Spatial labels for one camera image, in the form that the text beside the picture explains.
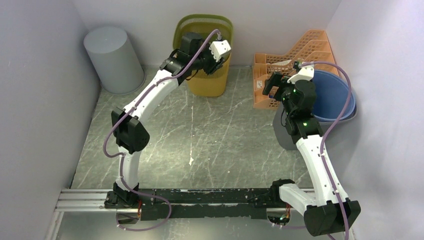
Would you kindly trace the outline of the olive green mesh bin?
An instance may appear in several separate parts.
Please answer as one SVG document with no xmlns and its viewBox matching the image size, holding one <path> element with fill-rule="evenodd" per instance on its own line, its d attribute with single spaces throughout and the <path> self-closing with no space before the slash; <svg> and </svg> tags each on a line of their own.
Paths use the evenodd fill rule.
<svg viewBox="0 0 424 240">
<path fill-rule="evenodd" d="M 185 33 L 198 33 L 205 39 L 215 29 L 220 31 L 223 40 L 227 40 L 231 46 L 233 45 L 234 28 L 228 18 L 214 14 L 190 14 L 184 16 L 176 25 L 173 48 L 177 49 L 180 47 L 182 36 Z"/>
</svg>

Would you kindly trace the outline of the light grey plastic bin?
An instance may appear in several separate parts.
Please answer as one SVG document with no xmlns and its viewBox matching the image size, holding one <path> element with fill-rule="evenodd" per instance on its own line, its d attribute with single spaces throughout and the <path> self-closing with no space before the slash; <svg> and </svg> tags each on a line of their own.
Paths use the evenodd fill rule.
<svg viewBox="0 0 424 240">
<path fill-rule="evenodd" d="M 98 27 L 85 36 L 83 45 L 105 91 L 126 95 L 144 84 L 145 72 L 124 29 Z"/>
</svg>

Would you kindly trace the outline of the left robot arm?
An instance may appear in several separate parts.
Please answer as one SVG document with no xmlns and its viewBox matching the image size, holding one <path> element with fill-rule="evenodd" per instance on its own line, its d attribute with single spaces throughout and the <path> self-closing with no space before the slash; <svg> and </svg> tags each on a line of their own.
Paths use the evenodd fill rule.
<svg viewBox="0 0 424 240">
<path fill-rule="evenodd" d="M 121 158 L 118 177 L 112 192 L 126 208 L 134 207 L 139 200 L 138 165 L 142 150 L 150 135 L 144 123 L 159 104 L 191 75 L 201 71 L 207 75 L 220 69 L 231 53 L 230 42 L 218 29 L 207 37 L 199 33 L 183 34 L 181 42 L 166 58 L 153 80 L 130 103 L 111 112 L 112 130 Z"/>
</svg>

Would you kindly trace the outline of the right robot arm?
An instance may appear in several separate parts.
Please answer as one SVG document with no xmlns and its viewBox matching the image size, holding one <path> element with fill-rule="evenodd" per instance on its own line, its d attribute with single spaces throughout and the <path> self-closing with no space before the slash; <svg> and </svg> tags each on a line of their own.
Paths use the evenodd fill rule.
<svg viewBox="0 0 424 240">
<path fill-rule="evenodd" d="M 335 90 L 337 85 L 341 85 L 343 90 Z M 311 73 L 299 71 L 293 76 L 274 72 L 264 83 L 263 95 L 268 96 L 274 87 L 278 90 L 272 97 L 281 103 L 285 114 L 285 130 L 305 161 L 315 196 L 310 196 L 288 180 L 270 193 L 270 202 L 275 207 L 287 203 L 301 213 L 305 227 L 312 236 L 345 232 L 345 238 L 348 239 L 350 227 L 359 216 L 361 207 L 357 200 L 349 199 L 340 184 L 328 156 L 325 140 L 344 117 L 350 101 L 354 100 L 351 87 L 338 76 L 322 70 L 312 70 Z M 338 117 L 326 131 L 322 130 L 319 118 L 313 113 L 316 99 L 330 96 L 329 92 L 322 92 L 324 87 L 334 90 L 336 98 L 345 98 Z"/>
</svg>

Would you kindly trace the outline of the yellow mesh bin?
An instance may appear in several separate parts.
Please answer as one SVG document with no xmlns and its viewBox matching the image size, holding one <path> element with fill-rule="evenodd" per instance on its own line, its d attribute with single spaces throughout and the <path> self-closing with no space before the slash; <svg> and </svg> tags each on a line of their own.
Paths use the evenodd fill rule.
<svg viewBox="0 0 424 240">
<path fill-rule="evenodd" d="M 200 97 L 219 97 L 226 89 L 229 74 L 231 56 L 224 62 L 222 67 L 213 74 L 207 75 L 200 70 L 187 81 L 189 90 Z"/>
</svg>

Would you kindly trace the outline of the orange mesh file organizer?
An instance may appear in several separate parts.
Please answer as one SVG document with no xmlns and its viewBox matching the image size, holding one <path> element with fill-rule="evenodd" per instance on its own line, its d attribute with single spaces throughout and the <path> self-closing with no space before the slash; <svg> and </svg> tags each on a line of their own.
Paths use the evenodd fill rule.
<svg viewBox="0 0 424 240">
<path fill-rule="evenodd" d="M 280 103 L 263 95 L 265 80 L 273 72 L 292 76 L 295 61 L 325 61 L 335 63 L 327 34 L 321 29 L 307 30 L 293 47 L 283 55 L 255 53 L 253 65 L 253 108 L 276 110 Z"/>
</svg>

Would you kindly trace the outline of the blue plastic bin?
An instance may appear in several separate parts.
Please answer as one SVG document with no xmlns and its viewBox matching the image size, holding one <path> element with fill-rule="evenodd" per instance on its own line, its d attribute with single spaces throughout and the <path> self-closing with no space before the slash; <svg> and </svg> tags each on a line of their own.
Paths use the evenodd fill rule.
<svg viewBox="0 0 424 240">
<path fill-rule="evenodd" d="M 349 90 L 347 83 L 323 70 L 315 70 L 311 81 L 316 92 L 313 115 L 320 122 L 334 122 L 345 105 Z"/>
</svg>

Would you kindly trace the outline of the dark grey mesh bin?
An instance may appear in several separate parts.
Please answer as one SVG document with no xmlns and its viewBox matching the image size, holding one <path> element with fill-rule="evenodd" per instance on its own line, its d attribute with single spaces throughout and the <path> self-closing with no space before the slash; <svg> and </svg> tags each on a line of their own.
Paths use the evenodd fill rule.
<svg viewBox="0 0 424 240">
<path fill-rule="evenodd" d="M 338 129 L 340 126 L 346 125 L 347 123 L 351 122 L 356 116 L 357 116 L 358 110 L 357 107 L 354 108 L 354 111 L 351 115 L 349 115 L 346 119 L 341 119 L 337 125 L 332 129 L 331 133 L 334 133 L 336 129 Z M 284 107 L 280 105 L 277 108 L 277 111 L 275 113 L 272 125 L 274 134 L 276 136 L 276 139 L 278 141 L 278 144 L 287 151 L 297 151 L 296 144 L 293 142 L 292 137 L 288 134 L 286 127 L 286 113 L 284 112 Z"/>
</svg>

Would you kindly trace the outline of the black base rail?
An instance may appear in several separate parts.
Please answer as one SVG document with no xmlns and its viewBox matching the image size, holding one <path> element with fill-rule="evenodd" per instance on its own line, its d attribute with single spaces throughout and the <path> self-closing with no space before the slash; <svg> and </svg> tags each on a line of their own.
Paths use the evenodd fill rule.
<svg viewBox="0 0 424 240">
<path fill-rule="evenodd" d="M 141 189 L 145 195 L 112 190 L 104 208 L 116 210 L 120 224 L 136 221 L 249 217 L 286 225 L 291 207 L 272 188 Z"/>
</svg>

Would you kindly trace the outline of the aluminium frame rail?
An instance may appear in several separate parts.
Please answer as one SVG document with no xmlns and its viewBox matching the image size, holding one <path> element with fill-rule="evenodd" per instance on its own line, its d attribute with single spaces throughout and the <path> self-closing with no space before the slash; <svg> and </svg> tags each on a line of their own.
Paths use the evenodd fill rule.
<svg viewBox="0 0 424 240">
<path fill-rule="evenodd" d="M 57 201 L 55 210 L 57 212 L 110 212 L 115 213 L 117 217 L 117 210 L 106 209 L 104 201 L 107 193 L 112 190 L 107 189 L 65 189 L 61 192 Z"/>
</svg>

